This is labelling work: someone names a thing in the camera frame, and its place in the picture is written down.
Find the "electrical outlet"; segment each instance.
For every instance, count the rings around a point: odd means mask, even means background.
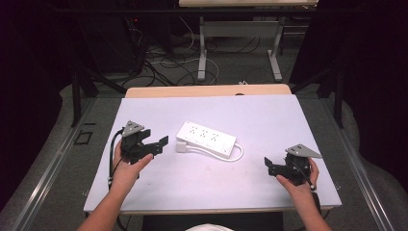
[[[226,159],[230,157],[232,148],[237,140],[237,138],[231,135],[190,121],[186,121],[183,124],[176,137],[179,141],[186,141],[187,145],[206,149]]]

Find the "wooden tabletop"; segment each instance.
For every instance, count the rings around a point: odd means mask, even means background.
[[[180,0],[181,7],[313,6],[319,0]]]
[[[126,98],[228,96],[236,94],[292,94],[287,85],[219,85],[131,88]]]

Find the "hand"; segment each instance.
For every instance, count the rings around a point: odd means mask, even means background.
[[[119,143],[115,147],[114,167],[116,167],[117,163],[120,163],[117,165],[114,173],[111,191],[119,193],[122,196],[126,196],[135,185],[140,171],[144,169],[144,167],[146,167],[153,159],[153,155],[148,154],[137,163],[129,165],[121,160],[121,144],[122,141],[119,141]]]
[[[309,158],[309,164],[311,167],[310,181],[316,187],[319,177],[319,169],[311,158]],[[316,209],[315,200],[312,197],[309,183],[305,182],[302,185],[295,186],[290,180],[282,175],[277,175],[276,179],[288,191],[293,201],[293,205],[301,217]]]

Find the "desk leg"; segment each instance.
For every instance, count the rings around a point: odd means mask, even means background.
[[[207,50],[205,49],[205,36],[204,36],[204,18],[200,17],[200,61],[198,63],[198,81],[205,80],[205,67],[207,62]]]
[[[275,78],[275,81],[278,83],[282,82],[282,75],[280,73],[278,62],[276,60],[276,53],[279,49],[279,42],[282,37],[284,23],[285,23],[285,17],[280,17],[279,25],[278,25],[278,28],[276,29],[277,31],[276,31],[275,40],[273,42],[273,48],[272,50],[268,50],[268,56],[269,56],[270,66],[272,67],[273,77]]]

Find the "power cord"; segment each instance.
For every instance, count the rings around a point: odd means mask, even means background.
[[[213,152],[211,152],[211,151],[208,151],[208,150],[206,150],[206,149],[204,149],[204,148],[187,145],[187,143],[186,143],[185,141],[178,141],[177,144],[176,144],[176,150],[177,150],[178,152],[183,152],[183,153],[184,153],[184,152],[187,152],[187,150],[189,150],[189,149],[190,149],[190,150],[197,150],[197,151],[202,151],[202,152],[205,152],[205,153],[207,153],[207,154],[210,154],[210,155],[212,155],[212,156],[214,156],[214,157],[220,159],[221,161],[225,161],[225,162],[236,162],[236,161],[238,161],[238,160],[243,156],[243,148],[242,148],[239,144],[237,144],[237,143],[234,143],[234,146],[238,147],[238,148],[240,149],[240,151],[241,151],[240,156],[238,156],[238,157],[235,158],[235,159],[226,159],[226,158],[220,157],[220,156],[218,156],[217,154],[215,154],[215,153],[213,153]]]

